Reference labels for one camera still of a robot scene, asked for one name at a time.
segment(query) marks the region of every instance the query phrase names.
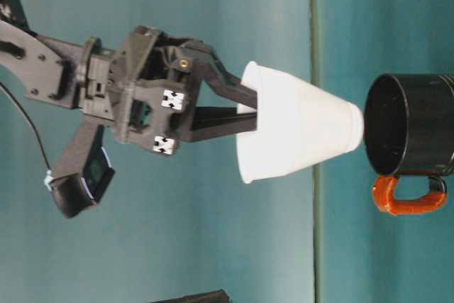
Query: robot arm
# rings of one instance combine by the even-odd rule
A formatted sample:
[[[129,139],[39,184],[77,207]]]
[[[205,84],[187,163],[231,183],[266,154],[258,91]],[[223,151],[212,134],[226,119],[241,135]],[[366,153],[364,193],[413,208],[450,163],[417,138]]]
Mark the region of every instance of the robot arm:
[[[180,141],[256,129],[256,113],[196,105],[205,82],[220,97],[257,108],[256,92],[200,40],[138,26],[117,50],[95,37],[77,45],[30,31],[20,0],[0,0],[0,19],[0,65],[21,80],[26,97],[83,113],[45,179],[67,217],[98,204],[114,175],[102,148],[104,127],[120,143],[166,156]]]

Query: hole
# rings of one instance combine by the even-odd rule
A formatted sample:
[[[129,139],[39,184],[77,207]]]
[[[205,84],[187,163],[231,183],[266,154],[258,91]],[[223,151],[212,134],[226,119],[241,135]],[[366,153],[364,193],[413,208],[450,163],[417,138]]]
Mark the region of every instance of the hole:
[[[381,175],[398,167],[406,149],[406,105],[395,78],[380,77],[371,87],[365,108],[367,156]]]

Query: mug rim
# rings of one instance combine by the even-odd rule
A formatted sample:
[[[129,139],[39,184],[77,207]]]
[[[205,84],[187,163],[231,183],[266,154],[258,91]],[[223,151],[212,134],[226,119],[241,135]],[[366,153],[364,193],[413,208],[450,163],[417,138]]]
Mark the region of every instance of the mug rim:
[[[402,153],[400,154],[399,160],[397,161],[396,165],[390,171],[384,171],[384,168],[380,169],[380,167],[378,165],[376,165],[377,162],[375,162],[372,159],[372,156],[370,154],[371,147],[368,143],[367,133],[365,134],[365,147],[366,147],[367,158],[369,159],[369,162],[370,162],[372,168],[374,169],[374,171],[379,175],[391,176],[391,175],[399,174],[402,163],[404,162],[405,157],[406,157],[406,152],[407,152],[408,143],[409,143],[409,104],[408,104],[408,99],[406,97],[404,88],[403,88],[401,82],[399,81],[398,77],[395,75],[392,75],[392,74],[388,74],[388,73],[380,75],[372,83],[372,86],[370,87],[369,92],[367,93],[367,98],[366,98],[366,103],[365,103],[365,128],[367,127],[367,120],[368,120],[367,108],[368,108],[368,105],[370,105],[369,100],[370,100],[371,93],[372,93],[372,91],[376,90],[377,84],[384,79],[393,81],[393,83],[395,85],[397,85],[397,89],[399,90],[400,94],[402,95],[404,109],[405,109],[405,125],[406,125],[404,149],[403,149]]]

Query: wall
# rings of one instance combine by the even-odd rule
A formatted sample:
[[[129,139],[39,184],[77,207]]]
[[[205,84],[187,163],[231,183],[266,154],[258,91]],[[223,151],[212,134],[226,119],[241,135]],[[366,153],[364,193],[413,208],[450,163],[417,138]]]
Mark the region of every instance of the wall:
[[[384,72],[454,70],[451,0],[314,0],[319,84],[364,107]],[[393,218],[372,203],[375,173],[364,146],[320,169],[320,302],[451,302],[454,207]],[[452,179],[447,181],[452,187]],[[398,195],[418,197],[423,179]]]
[[[216,46],[240,75],[256,59],[309,78],[309,0],[23,0],[33,30],[118,47],[138,24]],[[21,98],[55,162],[80,121]],[[218,104],[204,90],[202,101]],[[234,302],[312,302],[311,171],[240,181],[234,137],[172,158],[106,134],[117,174],[95,210],[64,219],[42,186],[30,132],[4,97],[0,301],[146,302],[224,288]]]

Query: black object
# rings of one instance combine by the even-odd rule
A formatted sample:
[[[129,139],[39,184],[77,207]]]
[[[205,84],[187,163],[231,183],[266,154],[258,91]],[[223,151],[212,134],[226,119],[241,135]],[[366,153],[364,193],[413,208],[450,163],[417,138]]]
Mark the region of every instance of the black object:
[[[48,184],[55,178],[52,193],[66,216],[99,202],[111,180],[113,170],[99,152],[101,127],[110,127],[120,143],[160,155],[173,155],[180,141],[256,129],[256,113],[237,114],[236,105],[196,105],[203,82],[220,97],[254,109],[257,93],[195,38],[138,26],[117,50],[103,48],[96,37],[77,45],[31,31],[20,0],[0,0],[0,37],[0,65],[22,81],[26,97],[84,114],[81,130],[48,178]],[[83,130],[93,134],[90,139],[78,138]],[[91,172],[93,160],[105,171],[101,177]],[[85,186],[84,180],[92,183]]]
[[[52,196],[67,218],[97,205],[114,176],[103,132],[103,126],[82,122],[50,174]]]
[[[454,77],[382,75],[365,106],[365,145],[384,176],[426,175],[431,191],[454,171]]]
[[[195,294],[177,299],[168,299],[156,303],[229,303],[230,299],[224,290],[208,292],[206,294]]]

